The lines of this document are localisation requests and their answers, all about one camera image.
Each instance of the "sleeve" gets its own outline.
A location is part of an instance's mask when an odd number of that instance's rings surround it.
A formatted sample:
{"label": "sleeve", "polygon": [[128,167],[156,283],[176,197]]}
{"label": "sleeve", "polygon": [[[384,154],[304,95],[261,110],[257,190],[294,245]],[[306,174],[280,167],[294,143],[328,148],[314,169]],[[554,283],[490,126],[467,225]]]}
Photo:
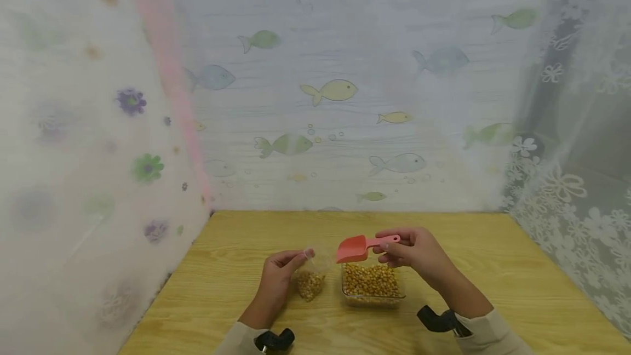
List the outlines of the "sleeve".
{"label": "sleeve", "polygon": [[473,334],[456,338],[464,355],[534,355],[498,310],[484,317],[469,319],[456,314],[456,318]]}
{"label": "sleeve", "polygon": [[236,322],[213,355],[261,355],[261,351],[254,346],[254,339],[266,331],[267,329],[252,329],[241,322]]}

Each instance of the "scoop handle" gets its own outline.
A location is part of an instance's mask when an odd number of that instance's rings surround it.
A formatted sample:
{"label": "scoop handle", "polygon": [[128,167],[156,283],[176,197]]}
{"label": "scoop handle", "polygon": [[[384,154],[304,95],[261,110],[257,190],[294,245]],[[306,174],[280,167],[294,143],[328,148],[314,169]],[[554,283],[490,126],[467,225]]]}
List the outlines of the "scoop handle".
{"label": "scoop handle", "polygon": [[401,236],[394,234],[392,236],[380,237],[376,239],[366,239],[366,248],[378,246],[381,243],[398,243]]}

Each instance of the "red plastic scoop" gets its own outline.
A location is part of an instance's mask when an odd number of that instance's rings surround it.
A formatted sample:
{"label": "red plastic scoop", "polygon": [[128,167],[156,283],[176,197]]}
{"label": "red plastic scoop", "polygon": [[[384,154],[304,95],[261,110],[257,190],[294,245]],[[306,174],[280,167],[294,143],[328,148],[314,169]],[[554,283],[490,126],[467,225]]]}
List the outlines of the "red plastic scoop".
{"label": "red plastic scoop", "polygon": [[381,243],[398,243],[401,236],[395,234],[378,239],[366,239],[366,236],[354,236],[345,239],[337,247],[337,263],[361,262],[368,259],[368,249]]}

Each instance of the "wooden table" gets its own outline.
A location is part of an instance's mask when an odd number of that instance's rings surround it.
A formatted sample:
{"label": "wooden table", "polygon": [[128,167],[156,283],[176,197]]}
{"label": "wooden table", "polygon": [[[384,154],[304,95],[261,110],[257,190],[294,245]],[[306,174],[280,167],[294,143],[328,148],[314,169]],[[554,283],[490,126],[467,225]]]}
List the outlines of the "wooden table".
{"label": "wooden table", "polygon": [[[336,247],[348,236],[395,226],[428,227],[537,354],[631,353],[622,334],[507,215],[219,211],[121,355],[211,354],[256,291],[267,255],[315,239]],[[429,333],[416,318],[425,304],[445,310],[441,298],[409,270],[402,279],[407,298],[399,310],[352,309],[342,302],[336,265],[314,301],[290,299],[274,330],[294,331],[292,355],[460,354],[451,334]]]}

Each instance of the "hand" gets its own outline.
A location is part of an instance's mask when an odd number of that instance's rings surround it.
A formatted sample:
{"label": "hand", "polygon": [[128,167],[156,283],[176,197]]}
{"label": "hand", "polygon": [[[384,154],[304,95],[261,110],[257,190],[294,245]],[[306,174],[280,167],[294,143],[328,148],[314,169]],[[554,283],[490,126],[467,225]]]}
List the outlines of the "hand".
{"label": "hand", "polygon": [[459,273],[429,230],[424,227],[397,228],[381,231],[375,237],[382,238],[394,234],[401,236],[401,242],[381,244],[380,247],[373,248],[375,254],[385,252],[379,256],[379,262],[387,263],[389,267],[413,268],[438,292],[451,277]]}
{"label": "hand", "polygon": [[267,258],[259,289],[239,321],[253,329],[269,329],[287,301],[291,275],[306,260],[301,250],[283,251]]}
{"label": "hand", "polygon": [[440,293],[450,309],[466,318],[482,317],[493,305],[451,262],[436,238],[424,227],[381,231],[377,238],[398,234],[399,243],[374,247],[379,262],[389,267],[410,266],[427,284]]}

